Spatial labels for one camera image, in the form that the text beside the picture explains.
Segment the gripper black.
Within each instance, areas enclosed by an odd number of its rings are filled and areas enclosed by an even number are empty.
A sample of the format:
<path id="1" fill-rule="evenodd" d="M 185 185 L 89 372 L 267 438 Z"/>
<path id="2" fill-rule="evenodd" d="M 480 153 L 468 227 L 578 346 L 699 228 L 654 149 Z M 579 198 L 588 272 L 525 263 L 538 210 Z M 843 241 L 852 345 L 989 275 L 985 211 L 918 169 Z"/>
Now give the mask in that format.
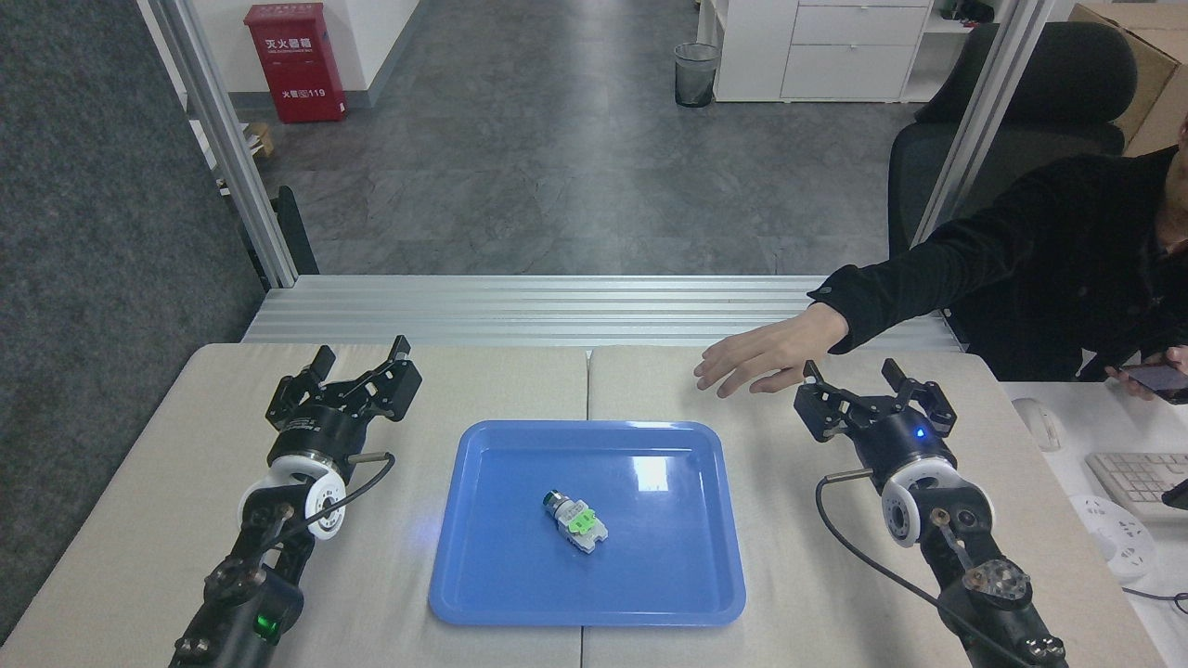
<path id="1" fill-rule="evenodd" d="M 880 372 L 896 391 L 895 414 L 883 415 L 880 397 L 858 396 L 828 384 L 813 360 L 805 360 L 794 410 L 819 443 L 836 435 L 852 436 L 859 461 L 872 470 L 872 483 L 886 483 L 896 472 L 918 460 L 939 456 L 956 467 L 956 456 L 939 435 L 950 435 L 956 412 L 935 382 L 909 377 L 892 358 Z M 904 412 L 915 402 L 923 410 Z"/>
<path id="2" fill-rule="evenodd" d="M 335 465 L 347 465 L 364 448 L 368 420 L 381 416 L 403 421 L 421 387 L 421 373 L 407 359 L 407 338 L 394 338 L 390 353 L 375 368 L 355 379 L 328 384 L 324 405 L 302 405 L 322 393 L 323 382 L 336 357 L 322 345 L 312 361 L 296 376 L 282 377 L 270 405 L 268 418 L 278 436 L 270 450 L 270 464 L 280 456 L 315 454 Z"/>

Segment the person's right hand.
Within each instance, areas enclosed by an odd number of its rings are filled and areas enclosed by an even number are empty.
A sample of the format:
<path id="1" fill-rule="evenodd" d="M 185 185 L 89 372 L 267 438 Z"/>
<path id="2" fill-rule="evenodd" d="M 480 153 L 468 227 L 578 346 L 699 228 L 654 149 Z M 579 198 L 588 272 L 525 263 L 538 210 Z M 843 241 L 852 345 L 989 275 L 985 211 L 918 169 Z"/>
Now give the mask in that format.
<path id="1" fill-rule="evenodd" d="M 849 333 L 834 308 L 815 302 L 789 320 L 742 330 L 704 349 L 694 368 L 699 390 L 727 398 L 739 389 L 775 393 L 803 380 L 805 361 L 819 361 Z"/>

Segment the person's left hand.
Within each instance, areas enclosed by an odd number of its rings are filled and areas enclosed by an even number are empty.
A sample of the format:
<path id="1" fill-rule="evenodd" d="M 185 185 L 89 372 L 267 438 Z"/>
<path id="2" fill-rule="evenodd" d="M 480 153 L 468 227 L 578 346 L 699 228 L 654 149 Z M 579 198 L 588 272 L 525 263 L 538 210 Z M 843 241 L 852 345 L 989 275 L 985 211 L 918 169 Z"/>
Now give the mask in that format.
<path id="1" fill-rule="evenodd" d="M 1181 374 L 1187 374 L 1187 360 L 1184 359 L 1187 359 L 1187 347 L 1174 346 L 1167 348 L 1163 353 L 1156 353 L 1146 357 L 1143 360 L 1143 364 L 1145 364 L 1145 366 L 1169 366 L 1175 368 L 1175 371 Z M 1146 402 L 1151 402 L 1156 398 L 1156 393 L 1135 380 L 1133 377 L 1126 372 L 1126 368 L 1108 366 L 1107 368 L 1104 368 L 1104 372 L 1106 372 L 1112 380 L 1117 382 L 1117 384 L 1119 384 L 1129 396 L 1140 398 Z"/>

